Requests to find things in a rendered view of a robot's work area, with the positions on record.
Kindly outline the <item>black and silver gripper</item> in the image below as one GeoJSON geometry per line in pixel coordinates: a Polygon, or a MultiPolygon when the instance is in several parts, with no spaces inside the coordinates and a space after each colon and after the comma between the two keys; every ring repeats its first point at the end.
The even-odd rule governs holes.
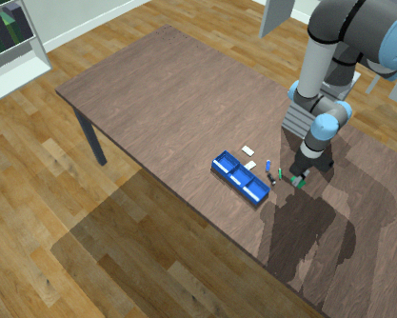
{"type": "Polygon", "coordinates": [[[313,151],[305,145],[304,141],[301,144],[301,148],[298,148],[294,160],[289,171],[295,176],[292,182],[295,187],[298,186],[302,179],[305,180],[310,173],[308,169],[312,166],[326,173],[334,165],[334,161],[326,153],[323,153],[323,150],[319,152],[313,151]]]}

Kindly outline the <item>white domino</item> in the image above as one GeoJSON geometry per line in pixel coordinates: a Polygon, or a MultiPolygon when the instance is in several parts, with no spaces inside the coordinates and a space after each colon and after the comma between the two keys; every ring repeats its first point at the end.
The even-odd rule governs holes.
{"type": "Polygon", "coordinates": [[[249,149],[247,146],[244,146],[243,148],[242,148],[242,150],[246,153],[246,154],[248,154],[249,156],[251,156],[254,152],[251,150],[251,149],[249,149]]]}
{"type": "Polygon", "coordinates": [[[248,170],[252,169],[254,166],[256,166],[256,164],[251,161],[248,164],[246,164],[244,167],[247,168],[248,170]]]}

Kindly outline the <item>black aa battery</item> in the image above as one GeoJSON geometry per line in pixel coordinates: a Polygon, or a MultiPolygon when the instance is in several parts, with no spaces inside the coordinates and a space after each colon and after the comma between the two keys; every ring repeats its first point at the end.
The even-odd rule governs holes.
{"type": "Polygon", "coordinates": [[[273,177],[270,173],[268,173],[268,177],[269,177],[270,181],[272,182],[272,184],[275,184],[275,180],[273,179],[273,177]]]}

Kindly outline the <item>blue three-compartment bin rack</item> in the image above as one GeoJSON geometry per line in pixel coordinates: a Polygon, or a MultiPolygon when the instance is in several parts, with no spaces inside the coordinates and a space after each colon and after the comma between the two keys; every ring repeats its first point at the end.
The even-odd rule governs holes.
{"type": "Polygon", "coordinates": [[[240,162],[226,150],[212,160],[211,166],[246,195],[255,205],[268,194],[269,187],[240,164],[240,162]]]}

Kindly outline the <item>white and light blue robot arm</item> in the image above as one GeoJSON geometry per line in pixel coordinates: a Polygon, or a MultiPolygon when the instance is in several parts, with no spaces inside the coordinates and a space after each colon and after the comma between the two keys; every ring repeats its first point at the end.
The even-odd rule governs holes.
{"type": "Polygon", "coordinates": [[[319,92],[323,81],[348,85],[357,63],[385,80],[397,79],[397,5],[388,0],[322,0],[309,18],[308,36],[300,77],[288,98],[316,117],[304,142],[322,151],[352,115],[348,103],[334,103],[319,92]]]}

